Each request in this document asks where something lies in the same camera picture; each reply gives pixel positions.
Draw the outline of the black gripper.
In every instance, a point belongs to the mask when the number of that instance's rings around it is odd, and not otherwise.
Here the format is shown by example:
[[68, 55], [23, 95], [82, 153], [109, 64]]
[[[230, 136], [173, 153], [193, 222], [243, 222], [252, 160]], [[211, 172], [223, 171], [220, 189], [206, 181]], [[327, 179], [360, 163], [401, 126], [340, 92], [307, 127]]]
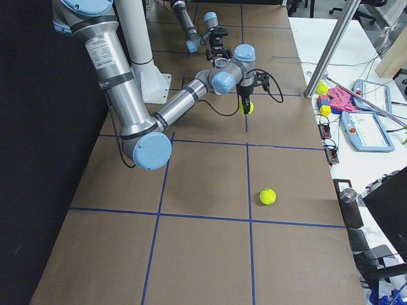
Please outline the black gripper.
[[241, 110], [244, 114], [250, 113], [250, 95], [253, 93], [255, 76], [249, 76], [239, 82], [237, 93], [242, 98]]
[[209, 35], [210, 48], [205, 51], [207, 61], [213, 62], [214, 56], [223, 56], [227, 60], [231, 60], [232, 52], [230, 48], [225, 48], [223, 44], [224, 36], [214, 36], [212, 33]]

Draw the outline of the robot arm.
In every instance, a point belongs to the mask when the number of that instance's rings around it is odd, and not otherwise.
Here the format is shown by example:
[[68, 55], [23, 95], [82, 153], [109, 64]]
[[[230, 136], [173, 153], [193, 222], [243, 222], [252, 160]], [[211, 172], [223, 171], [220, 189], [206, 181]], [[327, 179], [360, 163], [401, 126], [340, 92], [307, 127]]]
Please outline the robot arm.
[[193, 23], [186, 7], [187, 1], [170, 1], [170, 7], [177, 17], [186, 36], [186, 47], [189, 53], [196, 53], [200, 48], [209, 47], [205, 51], [205, 56], [212, 66], [216, 66], [218, 58], [230, 60], [232, 52], [223, 44], [223, 38], [228, 35], [228, 31], [219, 25], [215, 12], [210, 11], [204, 15], [206, 31], [201, 34]]
[[200, 71], [169, 97], [171, 77], [154, 63], [141, 1], [54, 1], [53, 24], [85, 45], [120, 120], [121, 148], [140, 168], [157, 170], [168, 162], [172, 145], [165, 130], [207, 93], [238, 88], [244, 112], [251, 109], [256, 53], [249, 44], [237, 46], [220, 68]]

